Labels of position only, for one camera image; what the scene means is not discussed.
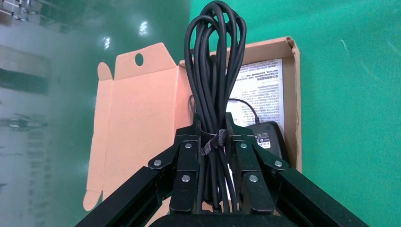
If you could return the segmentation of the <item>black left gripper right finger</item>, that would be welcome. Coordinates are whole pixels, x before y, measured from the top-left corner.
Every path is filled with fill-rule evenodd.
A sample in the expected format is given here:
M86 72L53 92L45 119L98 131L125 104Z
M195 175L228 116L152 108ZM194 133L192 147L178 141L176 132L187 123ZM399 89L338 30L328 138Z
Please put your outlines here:
M364 227L351 211L296 168L265 150L252 130L226 113L227 149L239 202L236 219L248 227Z

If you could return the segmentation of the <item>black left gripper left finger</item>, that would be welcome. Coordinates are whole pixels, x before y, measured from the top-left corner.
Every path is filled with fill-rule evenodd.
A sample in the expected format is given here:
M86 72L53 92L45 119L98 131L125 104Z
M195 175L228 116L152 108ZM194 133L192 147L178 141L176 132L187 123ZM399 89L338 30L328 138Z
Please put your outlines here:
M144 227L163 200L170 197L171 215L196 212L201 121L176 130L174 143L123 183L77 225L79 227Z

